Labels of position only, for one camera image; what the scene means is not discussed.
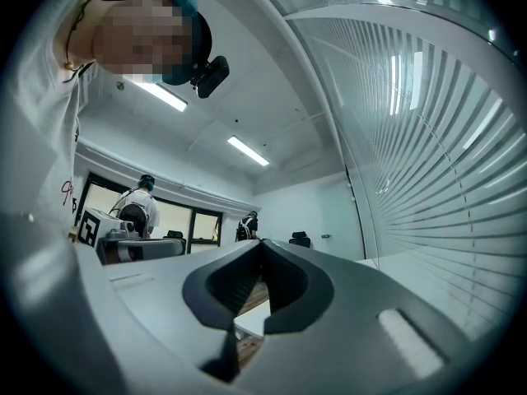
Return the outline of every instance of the white ceiling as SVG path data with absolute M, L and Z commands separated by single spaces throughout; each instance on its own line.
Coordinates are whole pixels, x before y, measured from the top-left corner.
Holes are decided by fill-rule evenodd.
M 231 68 L 214 93 L 201 100 L 189 84 L 166 86 L 189 103 L 180 113 L 130 82 L 119 91 L 116 81 L 122 79 L 103 73 L 92 87 L 102 86 L 104 104 L 125 108 L 128 121 L 145 129 L 152 144 L 173 139 L 187 151 L 198 146 L 218 163 L 247 174 L 255 185 L 292 173 L 299 163 L 314 165 L 327 157 L 334 143 L 326 117 L 272 21 L 250 0 L 198 0 L 198 5 L 212 31 L 210 59 L 223 55 Z M 241 155 L 226 142 L 232 135 L 270 165 L 262 167 Z

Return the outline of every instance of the black chair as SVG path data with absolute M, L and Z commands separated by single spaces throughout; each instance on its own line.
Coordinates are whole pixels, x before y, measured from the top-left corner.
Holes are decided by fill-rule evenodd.
M 187 240 L 183 238 L 183 233 L 181 231 L 172 231 L 169 230 L 169 232 L 166 234 L 163 239 L 172 239 L 172 240 L 178 240 L 183 245 L 183 253 L 185 254 L 185 250 L 187 248 Z
M 311 239 L 307 236 L 305 231 L 297 231 L 296 233 L 293 233 L 292 239 L 289 240 L 289 243 L 307 248 L 311 247 Z
M 141 239 L 148 238 L 148 215 L 137 203 L 129 203 L 119 212 L 118 218 L 123 221 L 133 222 L 135 230 Z

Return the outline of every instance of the person wearing backpack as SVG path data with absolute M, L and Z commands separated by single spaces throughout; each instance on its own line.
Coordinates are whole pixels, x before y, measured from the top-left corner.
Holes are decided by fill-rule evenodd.
M 257 239 L 256 231 L 258 231 L 258 212 L 251 211 L 238 223 L 236 241 Z

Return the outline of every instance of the neck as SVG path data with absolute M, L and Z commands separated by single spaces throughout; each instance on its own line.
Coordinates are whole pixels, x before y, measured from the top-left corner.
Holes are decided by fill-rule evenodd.
M 118 2 L 103 2 L 102 0 L 90 0 L 84 8 L 84 17 L 77 23 L 77 27 L 72 31 L 72 27 L 81 12 L 81 6 L 87 0 L 79 0 L 75 8 L 63 21 L 55 36 L 55 57 L 59 66 L 63 67 L 67 62 L 66 43 L 69 38 L 68 59 L 75 68 L 82 64 L 94 61 L 92 44 L 96 28 L 100 25 L 106 12 Z

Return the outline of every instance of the black cord necklace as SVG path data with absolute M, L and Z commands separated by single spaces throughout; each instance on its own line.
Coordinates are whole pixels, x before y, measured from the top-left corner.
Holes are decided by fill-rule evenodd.
M 77 25 L 79 24 L 79 22 L 82 21 L 82 19 L 84 19 L 84 11 L 85 11 L 86 6 L 88 5 L 88 3 L 90 1 L 91 0 L 86 0 L 81 5 L 81 10 L 79 11 L 79 14 L 77 15 L 77 19 L 73 22 L 73 26 L 68 32 L 68 38 L 66 39 L 66 62 L 64 64 L 64 68 L 67 69 L 67 70 L 71 70 L 73 72 L 73 76 L 70 79 L 68 79 L 67 81 L 64 81 L 63 83 L 68 83 L 68 82 L 72 81 L 73 78 L 77 75 L 77 72 L 84 67 L 84 64 L 82 64 L 78 68 L 73 68 L 73 63 L 69 61 L 69 52 L 68 52 L 68 50 L 69 50 L 69 41 L 72 38 L 73 31 L 75 31 L 77 29 Z

